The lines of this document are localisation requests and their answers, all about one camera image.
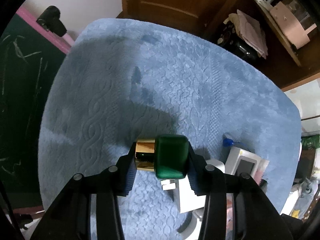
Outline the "green perfume bottle gold cap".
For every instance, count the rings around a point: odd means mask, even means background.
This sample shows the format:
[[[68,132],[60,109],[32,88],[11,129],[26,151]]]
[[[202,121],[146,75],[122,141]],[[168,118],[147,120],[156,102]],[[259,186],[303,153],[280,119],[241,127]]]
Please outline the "green perfume bottle gold cap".
[[[136,142],[135,164],[158,179],[183,179],[188,172],[189,141],[183,135],[165,134]]]

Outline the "white device with screen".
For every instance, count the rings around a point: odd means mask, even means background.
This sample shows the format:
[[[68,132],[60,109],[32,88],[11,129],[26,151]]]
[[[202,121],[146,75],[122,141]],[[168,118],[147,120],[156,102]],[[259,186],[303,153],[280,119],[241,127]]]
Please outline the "white device with screen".
[[[240,176],[248,173],[257,184],[260,184],[269,161],[259,155],[238,147],[231,147],[225,163],[225,173]]]

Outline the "white power adapter cube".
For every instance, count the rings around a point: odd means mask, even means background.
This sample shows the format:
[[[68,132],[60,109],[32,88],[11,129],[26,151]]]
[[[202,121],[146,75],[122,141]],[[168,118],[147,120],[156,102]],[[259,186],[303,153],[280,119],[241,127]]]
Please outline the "white power adapter cube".
[[[198,196],[191,189],[188,176],[183,179],[164,179],[161,180],[162,190],[172,191],[174,203],[179,213],[186,213],[203,208],[206,196]]]

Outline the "blue textured table cloth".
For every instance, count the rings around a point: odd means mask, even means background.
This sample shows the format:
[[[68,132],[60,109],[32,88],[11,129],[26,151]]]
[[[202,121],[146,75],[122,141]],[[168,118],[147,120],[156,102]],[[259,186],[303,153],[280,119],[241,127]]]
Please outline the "blue textured table cloth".
[[[148,22],[100,19],[66,56],[50,89],[39,137],[43,205],[77,173],[116,165],[139,139],[187,137],[209,168],[225,173],[231,147],[269,161],[258,184],[277,212],[295,177],[300,114],[265,75],[199,37]],[[185,221],[154,172],[137,169],[118,197],[124,239],[179,239]]]

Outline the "folded beige cloth stack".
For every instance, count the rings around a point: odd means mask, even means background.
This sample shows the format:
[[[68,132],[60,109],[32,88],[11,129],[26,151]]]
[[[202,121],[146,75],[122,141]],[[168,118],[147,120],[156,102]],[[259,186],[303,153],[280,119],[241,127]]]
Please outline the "folded beige cloth stack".
[[[267,58],[268,48],[265,33],[261,30],[259,21],[237,10],[237,13],[229,14],[223,21],[224,24],[228,22],[234,25],[236,34],[252,47],[260,57]]]

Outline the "pink round box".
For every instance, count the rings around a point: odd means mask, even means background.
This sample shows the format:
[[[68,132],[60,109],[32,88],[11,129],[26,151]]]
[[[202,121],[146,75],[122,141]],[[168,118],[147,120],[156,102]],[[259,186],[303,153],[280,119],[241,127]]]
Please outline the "pink round box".
[[[299,0],[282,0],[270,10],[270,14],[296,49],[309,43],[310,33],[317,28],[315,21]]]

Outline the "black clamp knob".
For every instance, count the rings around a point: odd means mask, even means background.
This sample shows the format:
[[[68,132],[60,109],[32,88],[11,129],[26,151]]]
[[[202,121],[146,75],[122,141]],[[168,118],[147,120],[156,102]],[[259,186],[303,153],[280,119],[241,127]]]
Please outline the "black clamp knob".
[[[67,33],[67,29],[60,21],[60,10],[50,5],[45,11],[37,18],[36,22],[46,31],[51,31],[59,37],[63,37]]]

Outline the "wooden shelf board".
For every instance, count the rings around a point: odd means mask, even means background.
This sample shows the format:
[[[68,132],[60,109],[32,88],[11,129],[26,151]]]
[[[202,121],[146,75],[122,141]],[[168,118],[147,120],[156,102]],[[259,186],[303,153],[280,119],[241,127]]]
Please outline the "wooden shelf board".
[[[277,25],[276,21],[273,19],[273,17],[271,16],[270,12],[268,11],[268,8],[270,6],[267,5],[267,2],[265,2],[265,0],[255,0],[255,2],[259,6],[259,8],[262,10],[263,14],[265,15],[265,18],[266,18],[266,21],[267,21],[268,25],[270,26],[270,28],[272,29],[272,31],[274,32],[274,34],[276,35],[276,37],[278,38],[280,43],[286,49],[286,51],[291,56],[291,58],[294,60],[296,65],[301,67],[302,64],[299,61],[298,56],[296,55],[296,53],[293,51],[289,40],[283,34],[281,29]]]

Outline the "brown wooden door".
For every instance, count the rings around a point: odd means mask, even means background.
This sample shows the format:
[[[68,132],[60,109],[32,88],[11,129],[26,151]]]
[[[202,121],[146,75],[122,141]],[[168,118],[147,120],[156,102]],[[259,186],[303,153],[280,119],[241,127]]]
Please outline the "brown wooden door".
[[[122,0],[125,18],[200,35],[229,0]]]

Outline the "green chalkboard pink frame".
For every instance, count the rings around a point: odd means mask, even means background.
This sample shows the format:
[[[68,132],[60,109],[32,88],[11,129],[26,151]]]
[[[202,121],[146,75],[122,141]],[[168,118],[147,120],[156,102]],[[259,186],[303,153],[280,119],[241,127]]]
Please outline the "green chalkboard pink frame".
[[[1,35],[1,191],[13,209],[42,204],[40,124],[54,77],[70,48],[24,7]]]

